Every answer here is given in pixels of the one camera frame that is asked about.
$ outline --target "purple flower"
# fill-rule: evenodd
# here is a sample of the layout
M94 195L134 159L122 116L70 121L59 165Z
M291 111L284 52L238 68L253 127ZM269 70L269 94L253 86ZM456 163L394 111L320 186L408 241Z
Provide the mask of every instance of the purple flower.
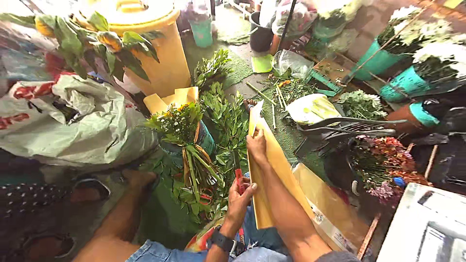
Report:
M382 182L381 186L369 189L367 192L380 198L380 200L387 200L394 194L393 189L390 187L387 181Z

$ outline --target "hand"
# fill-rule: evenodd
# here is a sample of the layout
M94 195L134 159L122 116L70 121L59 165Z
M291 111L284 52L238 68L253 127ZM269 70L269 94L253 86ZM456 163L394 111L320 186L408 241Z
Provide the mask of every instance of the hand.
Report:
M242 177L239 181L246 190L240 195L240 188L235 179L228 196L228 212L226 213L225 222L220 229L222 235L231 239L235 237L236 232L238 232L241 225L243 225L246 207L249 205L249 202L257 190L256 183L253 183L251 186L249 185L249 178Z
M137 170L123 170L123 176L128 180L130 187L143 188L155 181L157 174Z
M258 164L266 163L268 162L266 155L267 143L264 137L264 131L256 128L256 132L257 134L254 137L250 135L246 137L246 147L250 156L252 156Z

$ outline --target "turquoise bucket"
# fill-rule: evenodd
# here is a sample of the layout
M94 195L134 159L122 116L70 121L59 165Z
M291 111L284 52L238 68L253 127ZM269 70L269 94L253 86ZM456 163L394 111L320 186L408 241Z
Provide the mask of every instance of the turquoise bucket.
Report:
M411 114L425 127L438 125L440 121L433 115L429 114L423 107L422 102L412 103L409 105Z
M353 67L351 72L356 71L360 65L368 60L379 49L380 45L378 44L377 39L375 39L367 52L356 63L356 66ZM367 63L365 63L361 69L356 72L354 78L364 81L372 80L373 77L368 73L368 71L374 75L381 74L385 72L385 70L387 70L390 66L400 61L403 57L404 55L394 55L385 50L380 50L374 57L367 61Z
M212 45L212 18L205 21L189 21L189 24L198 47L206 48Z
M427 91L431 87L422 79L414 70L413 66L403 71L397 77L393 78L388 84L380 90L380 97L387 102L401 102L414 93Z
M173 159L173 162L178 166L183 166L183 147L175 145L172 143L167 143L160 140L160 147L164 152L169 154ZM212 155L215 152L215 142L207 129L204 122L200 121L199 125L199 135L198 140L196 141L197 145L200 145L208 155Z

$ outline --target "yellow bucket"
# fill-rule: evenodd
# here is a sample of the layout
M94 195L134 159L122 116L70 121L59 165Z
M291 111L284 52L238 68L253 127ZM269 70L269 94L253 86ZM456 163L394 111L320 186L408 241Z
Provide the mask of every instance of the yellow bucket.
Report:
M103 15L110 30L120 36L124 31L141 34L153 30L164 35L151 41L160 63L144 54L136 55L150 82L129 69L125 70L126 75L146 96L157 94L159 97L167 97L173 95L175 89L191 86L191 75L176 25L180 11L175 8L173 1L87 0L81 2L76 17L85 21L94 11Z

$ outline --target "jeans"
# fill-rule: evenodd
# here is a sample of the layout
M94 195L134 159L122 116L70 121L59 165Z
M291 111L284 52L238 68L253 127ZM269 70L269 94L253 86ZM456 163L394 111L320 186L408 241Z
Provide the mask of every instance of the jeans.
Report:
M284 258L288 254L288 250L283 244L283 240L278 235L276 228L257 229L256 220L254 215L254 206L247 207L246 216L243 222L244 240L245 245L249 243L255 244L255 247L263 247L262 249L255 250L256 253L268 255L268 257L275 256ZM138 251L136 251L126 262L202 262L207 256L207 250L202 252L185 252L177 249L168 249L158 242L147 240Z

